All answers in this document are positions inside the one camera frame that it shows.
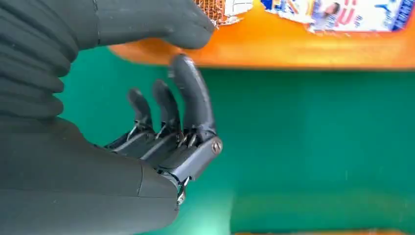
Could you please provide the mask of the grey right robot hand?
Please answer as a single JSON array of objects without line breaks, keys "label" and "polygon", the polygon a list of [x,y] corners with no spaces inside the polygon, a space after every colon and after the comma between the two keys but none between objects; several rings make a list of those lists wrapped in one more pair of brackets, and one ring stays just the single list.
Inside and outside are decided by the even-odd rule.
[{"label": "grey right robot hand", "polygon": [[191,0],[3,0],[0,3],[0,232],[132,235],[171,224],[197,179],[222,151],[208,89],[176,55],[169,77],[185,102],[179,117],[157,80],[155,131],[146,99],[128,92],[134,127],[100,147],[59,117],[78,52],[144,38],[205,46],[212,21]]}]

